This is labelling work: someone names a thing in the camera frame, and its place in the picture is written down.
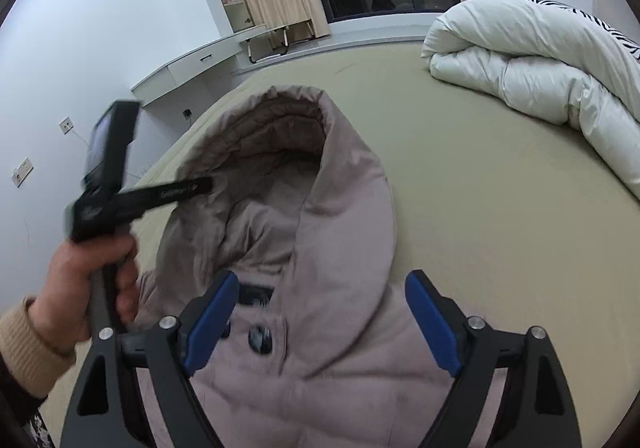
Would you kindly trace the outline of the person's left hand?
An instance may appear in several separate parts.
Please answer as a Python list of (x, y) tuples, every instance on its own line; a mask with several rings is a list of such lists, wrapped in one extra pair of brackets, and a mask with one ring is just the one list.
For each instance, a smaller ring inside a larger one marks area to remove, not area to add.
[(124, 324), (132, 323), (139, 306), (137, 253), (137, 239), (130, 234), (63, 242), (53, 254), (46, 283), (27, 311), (41, 340), (66, 355), (90, 338), (90, 277), (108, 264), (118, 266), (116, 312)]

